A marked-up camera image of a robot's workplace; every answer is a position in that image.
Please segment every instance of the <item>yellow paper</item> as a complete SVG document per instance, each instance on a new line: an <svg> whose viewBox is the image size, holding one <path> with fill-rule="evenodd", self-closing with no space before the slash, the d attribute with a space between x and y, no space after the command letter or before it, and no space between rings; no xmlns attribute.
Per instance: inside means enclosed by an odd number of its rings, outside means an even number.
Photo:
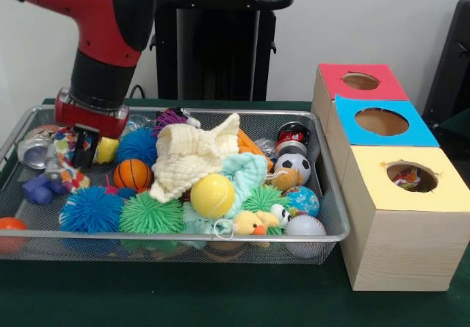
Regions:
<svg viewBox="0 0 470 327"><path fill-rule="evenodd" d="M352 146L367 190L377 209L423 212L470 212L470 190L440 148ZM398 187L388 177L394 163L411 162L431 169L437 187L416 193Z"/></svg>

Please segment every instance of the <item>black cable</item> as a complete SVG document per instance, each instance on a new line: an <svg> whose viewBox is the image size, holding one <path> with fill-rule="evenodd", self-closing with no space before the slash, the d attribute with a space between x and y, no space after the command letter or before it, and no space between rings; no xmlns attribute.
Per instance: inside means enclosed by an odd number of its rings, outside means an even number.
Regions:
<svg viewBox="0 0 470 327"><path fill-rule="evenodd" d="M131 90L131 94L129 95L129 98L133 98L133 97L134 97L135 90L140 90L140 95L142 96L142 99L147 98L147 96L145 95L145 91L144 91L144 89L142 88L141 85L135 85L135 86L133 86L133 88L132 88L132 90Z"/></svg>

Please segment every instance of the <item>red box lid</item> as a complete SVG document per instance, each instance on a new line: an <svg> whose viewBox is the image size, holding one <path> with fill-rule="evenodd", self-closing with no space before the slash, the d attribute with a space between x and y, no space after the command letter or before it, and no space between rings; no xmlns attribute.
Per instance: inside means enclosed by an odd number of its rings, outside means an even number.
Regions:
<svg viewBox="0 0 470 327"><path fill-rule="evenodd" d="M408 100L388 65L319 64L319 69L333 100L335 95L365 100Z"/></svg>

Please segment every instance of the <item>purple toy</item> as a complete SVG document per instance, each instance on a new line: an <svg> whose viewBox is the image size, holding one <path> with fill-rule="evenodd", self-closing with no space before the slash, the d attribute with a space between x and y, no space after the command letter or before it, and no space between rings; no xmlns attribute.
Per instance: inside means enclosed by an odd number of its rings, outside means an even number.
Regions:
<svg viewBox="0 0 470 327"><path fill-rule="evenodd" d="M23 184L23 193L31 204L50 204L54 194L63 194L67 188L61 182L52 182L46 174L36 176Z"/></svg>
<svg viewBox="0 0 470 327"><path fill-rule="evenodd" d="M171 125L172 123L186 123L187 118L176 114L173 109L166 109L159 117L156 119L155 126L152 130L152 135L157 137L160 131L166 126Z"/></svg>

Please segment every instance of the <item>circular hole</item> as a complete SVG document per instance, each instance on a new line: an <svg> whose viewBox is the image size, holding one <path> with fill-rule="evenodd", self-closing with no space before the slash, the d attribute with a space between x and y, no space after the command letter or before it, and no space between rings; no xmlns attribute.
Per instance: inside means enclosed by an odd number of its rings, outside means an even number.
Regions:
<svg viewBox="0 0 470 327"><path fill-rule="evenodd" d="M379 108L361 110L355 115L355 122L363 129L381 136L402 134L410 127L400 114Z"/></svg>
<svg viewBox="0 0 470 327"><path fill-rule="evenodd" d="M375 77L360 72L346 73L343 82L355 90L374 90L380 83Z"/></svg>
<svg viewBox="0 0 470 327"><path fill-rule="evenodd" d="M433 171L413 162L395 162L387 167L390 180L404 190L427 193L438 186Z"/></svg>

